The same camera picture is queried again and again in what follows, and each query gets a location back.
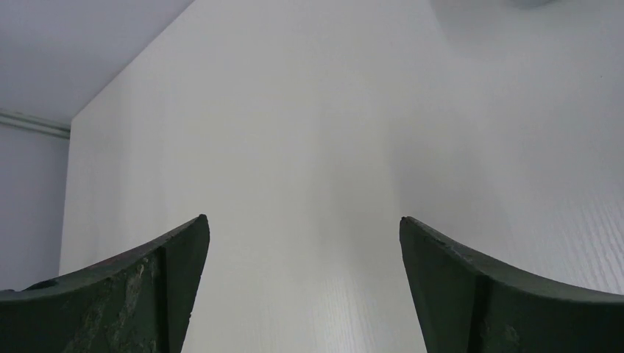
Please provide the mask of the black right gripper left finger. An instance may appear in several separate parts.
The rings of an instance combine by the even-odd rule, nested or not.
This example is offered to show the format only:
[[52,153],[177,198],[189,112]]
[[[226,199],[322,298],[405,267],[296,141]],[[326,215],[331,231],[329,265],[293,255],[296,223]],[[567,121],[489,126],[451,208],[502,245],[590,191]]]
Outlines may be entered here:
[[3,352],[180,352],[208,255],[206,215],[78,271],[1,292]]

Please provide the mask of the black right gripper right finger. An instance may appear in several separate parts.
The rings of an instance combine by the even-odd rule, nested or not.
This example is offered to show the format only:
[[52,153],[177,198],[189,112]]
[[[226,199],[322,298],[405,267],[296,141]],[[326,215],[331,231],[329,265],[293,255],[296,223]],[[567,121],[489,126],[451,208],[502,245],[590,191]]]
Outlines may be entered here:
[[400,222],[428,352],[621,352],[623,297],[523,271],[412,217]]

